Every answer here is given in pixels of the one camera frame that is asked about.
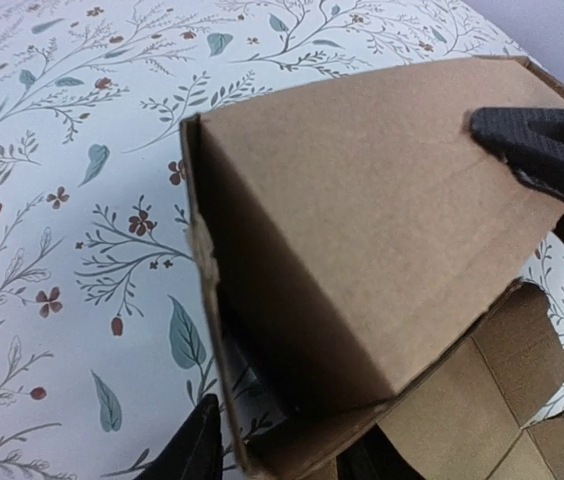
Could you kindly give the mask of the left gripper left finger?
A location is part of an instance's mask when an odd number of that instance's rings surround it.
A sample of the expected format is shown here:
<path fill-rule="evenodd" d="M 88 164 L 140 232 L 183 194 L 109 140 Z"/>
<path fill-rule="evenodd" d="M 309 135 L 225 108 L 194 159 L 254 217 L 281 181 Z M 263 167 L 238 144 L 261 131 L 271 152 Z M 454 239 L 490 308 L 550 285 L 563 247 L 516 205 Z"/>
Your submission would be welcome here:
<path fill-rule="evenodd" d="M 223 445 L 218 397 L 205 395 L 139 480 L 220 480 Z"/>

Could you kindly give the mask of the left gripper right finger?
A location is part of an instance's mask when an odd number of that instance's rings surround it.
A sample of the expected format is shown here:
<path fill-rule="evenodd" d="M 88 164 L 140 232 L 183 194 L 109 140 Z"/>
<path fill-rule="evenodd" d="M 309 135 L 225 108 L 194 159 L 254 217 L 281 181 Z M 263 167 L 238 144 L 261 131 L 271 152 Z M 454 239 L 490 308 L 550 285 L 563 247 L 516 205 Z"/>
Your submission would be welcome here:
<path fill-rule="evenodd" d="M 339 480 L 423 480 L 380 427 L 372 427 L 337 459 Z"/>

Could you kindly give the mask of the brown cardboard box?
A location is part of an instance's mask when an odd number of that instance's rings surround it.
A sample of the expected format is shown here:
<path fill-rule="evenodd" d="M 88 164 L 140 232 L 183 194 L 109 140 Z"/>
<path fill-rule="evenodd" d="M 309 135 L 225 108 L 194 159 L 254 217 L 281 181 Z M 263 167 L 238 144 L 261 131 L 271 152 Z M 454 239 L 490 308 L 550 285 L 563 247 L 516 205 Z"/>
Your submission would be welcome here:
<path fill-rule="evenodd" d="M 283 421 L 234 455 L 322 478 L 380 427 L 424 479 L 564 479 L 547 294 L 520 269 L 564 203 L 471 137 L 482 107 L 564 109 L 524 57 L 311 83 L 180 127 L 189 238 L 224 392 L 231 333 Z"/>

